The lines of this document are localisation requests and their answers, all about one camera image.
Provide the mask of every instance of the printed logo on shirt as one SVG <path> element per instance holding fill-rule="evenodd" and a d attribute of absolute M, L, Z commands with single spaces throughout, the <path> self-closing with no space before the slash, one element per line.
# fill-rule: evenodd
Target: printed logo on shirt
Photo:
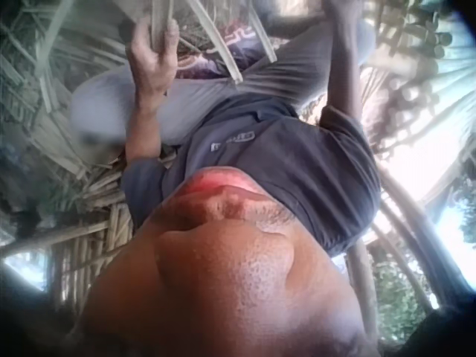
<path fill-rule="evenodd" d="M 247 141 L 252 141 L 256 138 L 256 135 L 254 132 L 243 132 L 241 134 L 238 134 L 237 136 L 234 136 L 232 138 L 229 138 L 226 143 L 245 143 Z M 222 143 L 213 143 L 211 144 L 211 152 L 218 151 L 219 148 L 222 147 Z"/>

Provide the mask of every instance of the skin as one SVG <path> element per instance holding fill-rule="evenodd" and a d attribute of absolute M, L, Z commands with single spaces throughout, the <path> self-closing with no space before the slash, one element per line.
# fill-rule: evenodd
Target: skin
<path fill-rule="evenodd" d="M 327 1 L 332 55 L 344 56 L 332 61 L 329 102 L 358 118 L 353 3 Z M 169 29 L 164 56 L 150 50 L 147 22 L 129 52 L 137 86 L 129 163 L 160 154 L 155 114 L 176 71 L 178 29 Z M 326 252 L 231 167 L 197 172 L 156 208 L 92 286 L 81 326 L 161 356 L 332 356 L 317 353 L 364 339 L 356 296 Z"/>

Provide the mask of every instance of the knee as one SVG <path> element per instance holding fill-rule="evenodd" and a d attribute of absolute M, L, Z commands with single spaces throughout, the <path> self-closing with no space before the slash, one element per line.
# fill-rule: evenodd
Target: knee
<path fill-rule="evenodd" d="M 85 82 L 73 93 L 69 108 L 71 128 L 79 138 L 123 143 L 134 87 L 116 81 L 111 83 L 108 75 Z"/>

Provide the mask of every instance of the gray pants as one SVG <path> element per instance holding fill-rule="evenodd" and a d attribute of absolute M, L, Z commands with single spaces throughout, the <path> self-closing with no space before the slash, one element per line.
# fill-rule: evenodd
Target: gray pants
<path fill-rule="evenodd" d="M 373 52 L 374 31 L 358 26 L 359 64 Z M 327 90 L 332 52 L 332 30 L 327 22 L 313 26 L 277 51 L 277 62 L 261 59 L 243 73 L 244 81 L 231 79 L 175 80 L 158 110 L 161 139 L 179 145 L 218 103 L 242 93 L 283 98 L 299 112 Z M 125 143 L 134 108 L 135 85 L 128 65 L 108 71 L 82 84 L 71 101 L 71 125 L 83 135 Z"/>

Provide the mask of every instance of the green foliage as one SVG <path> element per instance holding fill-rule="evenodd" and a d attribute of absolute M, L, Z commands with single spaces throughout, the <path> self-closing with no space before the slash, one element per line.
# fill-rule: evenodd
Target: green foliage
<path fill-rule="evenodd" d="M 392 258 L 374 263 L 373 277 L 379 304 L 381 337 L 403 343 L 423 321 L 425 312 L 418 304 L 407 277 Z M 423 286 L 427 286 L 424 276 L 421 274 L 418 277 Z"/>
<path fill-rule="evenodd" d="M 467 243 L 476 243 L 476 181 L 469 178 L 463 180 L 456 197 L 463 212 L 461 231 Z"/>

